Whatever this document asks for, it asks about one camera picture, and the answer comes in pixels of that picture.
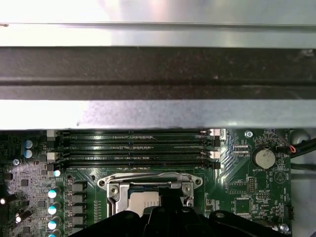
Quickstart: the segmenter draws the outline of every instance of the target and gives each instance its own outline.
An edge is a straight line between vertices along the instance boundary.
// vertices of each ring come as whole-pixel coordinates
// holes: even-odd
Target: mounting screw
[[[246,138],[252,138],[253,132],[252,131],[245,131],[245,137]]]
[[[217,218],[224,218],[224,217],[225,217],[225,215],[224,215],[222,212],[217,212],[217,213],[215,214],[215,216],[216,216]]]
[[[12,164],[15,165],[15,166],[19,165],[20,163],[21,163],[21,162],[20,162],[18,159],[14,159],[14,160],[12,161]]]
[[[99,185],[102,187],[102,186],[105,185],[105,182],[104,182],[103,180],[101,180],[101,181],[99,182]]]
[[[289,226],[287,224],[280,224],[279,225],[280,231],[283,233],[286,233],[290,230]]]
[[[188,191],[190,191],[190,189],[191,189],[190,185],[185,185],[184,186],[184,191],[188,192]]]
[[[117,194],[119,192],[119,189],[117,188],[117,186],[112,186],[111,187],[111,193],[112,194]]]

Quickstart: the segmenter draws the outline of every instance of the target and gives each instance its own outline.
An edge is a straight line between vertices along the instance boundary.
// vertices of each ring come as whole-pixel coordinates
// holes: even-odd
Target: red wire
[[[291,151],[292,153],[296,153],[296,148],[293,147],[293,146],[290,146],[290,151]]]

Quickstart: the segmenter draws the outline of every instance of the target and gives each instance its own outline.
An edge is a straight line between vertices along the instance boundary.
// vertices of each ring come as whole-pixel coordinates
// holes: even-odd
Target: motherboard
[[[120,211],[142,215],[166,187],[202,215],[225,210],[291,236],[288,134],[0,132],[0,236],[66,237]]]

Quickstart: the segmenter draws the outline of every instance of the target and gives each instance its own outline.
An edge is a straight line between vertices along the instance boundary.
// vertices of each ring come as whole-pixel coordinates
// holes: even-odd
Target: metal bracket
[[[194,189],[200,187],[203,180],[188,173],[116,173],[98,180],[98,186],[107,191],[107,215],[112,216],[129,207],[129,190],[131,187],[169,187],[181,189],[183,206],[194,206]]]
[[[133,181],[138,183],[140,180],[152,180],[152,179],[167,179],[168,182],[173,186],[174,188],[180,188],[181,185],[179,185],[182,182],[193,182],[194,183],[194,189],[200,187],[203,184],[203,179],[188,173],[177,173],[177,172],[142,172],[142,173],[115,173],[111,174],[110,176],[106,176],[102,179],[98,180],[98,186],[101,189],[104,189],[107,191],[108,183],[120,183],[120,182],[126,182],[126,181]]]

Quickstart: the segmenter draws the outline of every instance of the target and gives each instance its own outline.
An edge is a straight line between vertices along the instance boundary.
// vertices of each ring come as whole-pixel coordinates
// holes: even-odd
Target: green circuit board
[[[283,130],[286,139],[288,133]],[[26,148],[26,141],[35,148]],[[221,209],[274,226],[283,223],[290,227],[290,236],[290,158],[277,152],[283,146],[274,129],[2,132],[0,196],[16,194],[17,199],[0,206],[5,213],[1,234],[53,237],[47,224],[58,216],[59,233],[69,236],[107,217],[107,193],[97,186],[98,179],[118,172],[176,171],[203,179],[194,190],[194,207],[205,216]],[[273,152],[271,167],[263,169],[254,162],[258,149]],[[83,184],[80,215],[73,213],[74,184]],[[47,193],[54,187],[61,193],[51,199]],[[56,202],[61,208],[51,215],[47,210]],[[32,215],[15,223],[17,213],[25,210]]]

